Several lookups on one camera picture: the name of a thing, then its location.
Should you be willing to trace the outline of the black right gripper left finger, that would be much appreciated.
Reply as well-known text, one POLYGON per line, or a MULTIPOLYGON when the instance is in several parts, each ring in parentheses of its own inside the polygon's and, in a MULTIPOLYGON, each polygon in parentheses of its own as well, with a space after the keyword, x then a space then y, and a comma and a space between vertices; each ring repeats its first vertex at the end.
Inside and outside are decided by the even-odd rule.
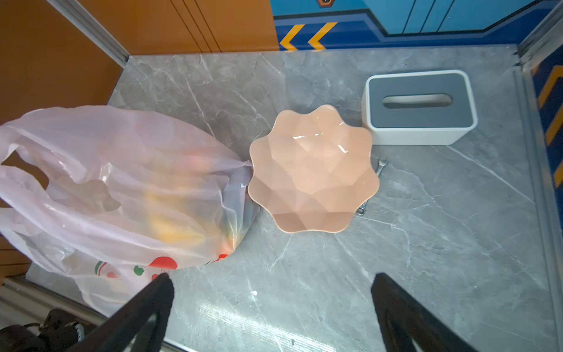
POLYGON ((160 351, 174 299, 168 274, 158 275, 71 351, 160 351))

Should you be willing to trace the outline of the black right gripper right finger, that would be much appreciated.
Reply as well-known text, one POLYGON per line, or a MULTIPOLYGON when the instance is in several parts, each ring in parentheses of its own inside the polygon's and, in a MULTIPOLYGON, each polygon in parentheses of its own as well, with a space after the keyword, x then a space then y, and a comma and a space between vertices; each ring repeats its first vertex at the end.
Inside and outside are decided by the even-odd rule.
POLYGON ((387 351, 476 351, 389 275, 375 275, 371 294, 387 351))

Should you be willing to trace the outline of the pink plastic bag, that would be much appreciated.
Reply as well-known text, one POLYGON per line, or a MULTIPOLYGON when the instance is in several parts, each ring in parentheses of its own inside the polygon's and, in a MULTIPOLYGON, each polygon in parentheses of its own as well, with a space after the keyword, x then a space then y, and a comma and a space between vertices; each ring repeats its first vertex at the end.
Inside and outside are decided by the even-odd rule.
POLYGON ((1 126, 1 234, 110 316, 158 275, 218 262, 258 206, 252 167, 196 126, 154 111, 48 108, 1 126))

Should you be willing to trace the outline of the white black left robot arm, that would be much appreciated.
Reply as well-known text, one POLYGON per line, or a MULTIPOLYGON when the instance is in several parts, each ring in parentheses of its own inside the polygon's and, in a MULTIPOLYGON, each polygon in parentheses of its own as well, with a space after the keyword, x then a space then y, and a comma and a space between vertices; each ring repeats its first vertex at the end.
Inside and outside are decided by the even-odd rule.
POLYGON ((96 325, 63 309, 52 309, 45 321, 1 329, 1 351, 66 351, 83 341, 96 325))

